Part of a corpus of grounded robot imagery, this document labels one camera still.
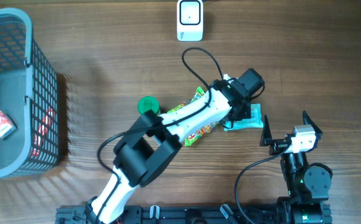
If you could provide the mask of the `red candy bar wrapper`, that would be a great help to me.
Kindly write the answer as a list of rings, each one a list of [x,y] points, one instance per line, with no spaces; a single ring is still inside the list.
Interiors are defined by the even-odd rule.
[[[47,137],[54,117],[55,111],[52,108],[48,108],[46,114],[42,118],[42,124],[38,126],[37,134],[34,134],[34,148],[32,150],[31,156],[35,158],[40,156],[41,150],[37,147],[42,147],[44,145],[44,137]]]

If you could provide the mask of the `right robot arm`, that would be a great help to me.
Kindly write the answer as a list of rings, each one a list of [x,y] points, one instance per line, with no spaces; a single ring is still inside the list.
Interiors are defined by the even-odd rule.
[[[265,117],[260,145],[270,148],[269,155],[281,157],[281,171],[289,194],[277,199],[276,221],[332,223],[330,206],[325,203],[329,199],[332,170],[324,164],[307,161],[307,153],[317,147],[323,132],[306,111],[302,112],[302,121],[303,124],[295,126],[292,133],[282,139],[274,139]]]

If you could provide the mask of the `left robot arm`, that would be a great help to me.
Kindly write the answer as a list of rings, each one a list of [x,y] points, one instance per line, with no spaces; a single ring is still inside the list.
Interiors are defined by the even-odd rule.
[[[251,101],[265,82],[254,69],[239,78],[215,80],[204,96],[171,113],[143,113],[124,133],[113,151],[112,173],[101,195],[86,208],[91,223],[111,223],[124,212],[130,196],[162,174],[182,147],[182,142],[204,126],[231,123],[251,116]]]

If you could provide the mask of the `green Haribo candy bag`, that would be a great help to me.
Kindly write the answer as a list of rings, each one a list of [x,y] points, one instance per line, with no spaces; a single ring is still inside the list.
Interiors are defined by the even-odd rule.
[[[204,92],[203,88],[201,86],[198,86],[196,91],[195,91],[195,95],[193,96],[193,98],[191,100],[183,101],[181,104],[179,104],[176,107],[174,107],[173,109],[167,111],[167,113],[173,113],[173,112],[175,112],[175,111],[177,111],[177,110],[179,110],[181,108],[184,108],[188,104],[193,103],[194,101],[198,100],[199,98],[203,97],[204,95],[205,95],[205,92]],[[190,136],[188,136],[185,139],[184,146],[193,145],[193,143],[196,142],[198,139],[200,139],[204,135],[211,132],[213,130],[213,128],[216,127],[217,124],[218,124],[217,121],[213,122],[213,123],[210,123],[210,124],[207,124],[203,128],[200,128],[196,132],[192,133]]]

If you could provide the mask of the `green lid jar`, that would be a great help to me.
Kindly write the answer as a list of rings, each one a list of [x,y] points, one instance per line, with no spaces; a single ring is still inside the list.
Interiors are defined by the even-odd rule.
[[[145,96],[138,102],[138,112],[143,114],[149,110],[152,110],[156,115],[161,113],[161,107],[158,100],[153,96]]]

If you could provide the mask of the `small red white box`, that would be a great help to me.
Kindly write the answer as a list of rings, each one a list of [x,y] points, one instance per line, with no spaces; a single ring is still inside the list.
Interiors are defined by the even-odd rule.
[[[16,129],[14,123],[0,110],[0,139],[4,139]]]

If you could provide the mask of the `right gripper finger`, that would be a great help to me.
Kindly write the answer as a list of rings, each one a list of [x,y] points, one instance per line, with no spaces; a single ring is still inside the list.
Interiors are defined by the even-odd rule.
[[[318,136],[322,136],[322,130],[312,121],[306,111],[302,112],[302,120],[305,125],[311,125]]]
[[[260,138],[260,146],[269,146],[273,142],[270,124],[267,115],[264,116],[263,130]]]

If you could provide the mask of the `teal tissue packet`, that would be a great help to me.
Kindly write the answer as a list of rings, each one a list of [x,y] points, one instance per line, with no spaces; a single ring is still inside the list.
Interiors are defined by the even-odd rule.
[[[233,131],[246,128],[263,128],[261,105],[259,103],[251,105],[251,118],[231,123],[227,121],[224,124],[225,131]]]

